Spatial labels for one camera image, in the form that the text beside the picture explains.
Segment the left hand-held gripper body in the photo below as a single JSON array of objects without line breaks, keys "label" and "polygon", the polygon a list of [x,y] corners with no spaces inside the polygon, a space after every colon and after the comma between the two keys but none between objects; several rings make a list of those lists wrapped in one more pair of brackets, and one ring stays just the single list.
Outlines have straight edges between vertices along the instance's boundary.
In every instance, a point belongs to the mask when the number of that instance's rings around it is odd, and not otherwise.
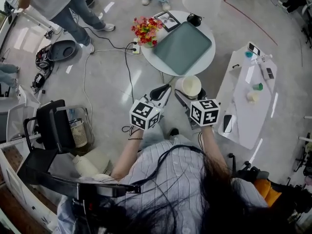
[{"label": "left hand-held gripper body", "polygon": [[153,128],[161,118],[160,107],[162,92],[151,92],[136,99],[129,111],[130,124],[142,130]]}]

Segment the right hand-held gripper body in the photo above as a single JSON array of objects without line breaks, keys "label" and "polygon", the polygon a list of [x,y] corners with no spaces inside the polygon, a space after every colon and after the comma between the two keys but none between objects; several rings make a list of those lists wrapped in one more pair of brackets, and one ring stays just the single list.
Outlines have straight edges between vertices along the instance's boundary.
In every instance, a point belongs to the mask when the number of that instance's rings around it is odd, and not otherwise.
[{"label": "right hand-held gripper body", "polygon": [[192,130],[217,124],[220,105],[216,99],[189,100],[185,99],[185,114]]}]

